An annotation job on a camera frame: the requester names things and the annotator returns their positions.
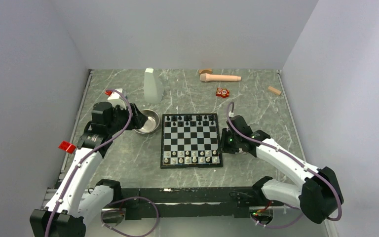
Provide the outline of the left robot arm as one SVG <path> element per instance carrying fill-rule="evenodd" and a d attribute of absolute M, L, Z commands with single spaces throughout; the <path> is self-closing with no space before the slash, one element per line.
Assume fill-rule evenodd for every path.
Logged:
<path fill-rule="evenodd" d="M 122 201 L 118 181 L 102 180 L 86 198 L 91 177 L 103 161 L 114 139 L 124 131 L 142 128 L 148 120 L 134 103 L 118 90 L 125 106 L 113 106 L 110 102 L 96 103 L 92 119 L 88 122 L 78 145 L 69 145 L 74 160 L 59 188 L 42 209 L 33 210 L 30 224 L 36 237 L 83 237 L 89 223 L 101 213 L 103 207 L 116 207 Z"/>

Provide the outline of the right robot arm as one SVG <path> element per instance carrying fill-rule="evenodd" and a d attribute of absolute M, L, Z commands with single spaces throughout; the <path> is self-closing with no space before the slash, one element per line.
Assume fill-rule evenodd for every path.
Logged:
<path fill-rule="evenodd" d="M 335 172 L 318 168 L 281 147 L 262 130 L 252 131 L 242 116 L 227 116 L 228 128 L 222 132 L 223 153 L 247 153 L 264 160 L 283 172 L 292 184 L 265 176 L 252 186 L 252 198 L 258 205 L 278 201 L 298 208 L 310 221 L 338 221 L 344 202 Z"/>

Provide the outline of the black and white chessboard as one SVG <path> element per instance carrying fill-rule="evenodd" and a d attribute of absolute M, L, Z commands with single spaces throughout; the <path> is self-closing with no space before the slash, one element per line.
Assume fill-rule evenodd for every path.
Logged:
<path fill-rule="evenodd" d="M 163 114 L 160 168 L 223 166 L 216 113 Z"/>

